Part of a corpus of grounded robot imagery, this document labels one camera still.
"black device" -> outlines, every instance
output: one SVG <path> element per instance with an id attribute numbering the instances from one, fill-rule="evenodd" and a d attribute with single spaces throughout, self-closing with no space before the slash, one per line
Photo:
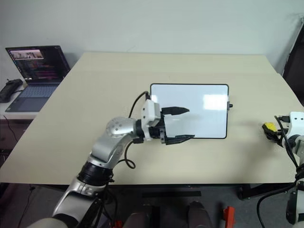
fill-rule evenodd
<path id="1" fill-rule="evenodd" d="M 0 103 L 7 103 L 10 101 L 10 96 L 16 89 L 22 85 L 21 79 L 9 80 L 5 87 L 0 91 Z"/>
<path id="2" fill-rule="evenodd" d="M 60 46 L 5 48 L 28 84 L 6 112 L 38 112 L 70 70 Z"/>

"laptop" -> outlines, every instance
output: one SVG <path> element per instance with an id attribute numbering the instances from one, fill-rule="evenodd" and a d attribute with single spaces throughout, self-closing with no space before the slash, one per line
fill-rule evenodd
<path id="1" fill-rule="evenodd" d="M 39 112 L 70 70 L 60 46 L 5 49 L 28 84 L 6 112 Z"/>

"yellow object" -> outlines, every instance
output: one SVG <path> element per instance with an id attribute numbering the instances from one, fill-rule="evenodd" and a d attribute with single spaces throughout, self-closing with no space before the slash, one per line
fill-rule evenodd
<path id="1" fill-rule="evenodd" d="M 265 126 L 266 126 L 269 130 L 271 130 L 271 131 L 273 131 L 273 132 L 277 132 L 277 129 L 276 129 L 276 126 L 275 126 L 274 123 L 268 122 L 268 123 L 265 123 Z"/>

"laptop trackpad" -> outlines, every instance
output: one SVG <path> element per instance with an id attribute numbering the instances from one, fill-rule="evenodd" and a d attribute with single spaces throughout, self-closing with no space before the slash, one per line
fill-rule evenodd
<path id="1" fill-rule="evenodd" d="M 47 100 L 48 98 L 44 97 L 26 98 L 19 106 L 18 112 L 39 112 Z"/>

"beige tabletop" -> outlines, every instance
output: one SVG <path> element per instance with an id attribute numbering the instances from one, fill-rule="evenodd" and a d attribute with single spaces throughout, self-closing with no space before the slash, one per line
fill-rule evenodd
<path id="1" fill-rule="evenodd" d="M 85 53 L 39 112 L 0 170 L 1 182 L 69 184 L 106 123 L 127 116 L 151 83 L 228 84 L 234 107 L 226 139 L 132 145 L 114 184 L 292 182 L 284 149 L 263 122 L 303 107 L 263 56 Z M 133 117 L 139 117 L 143 100 Z"/>

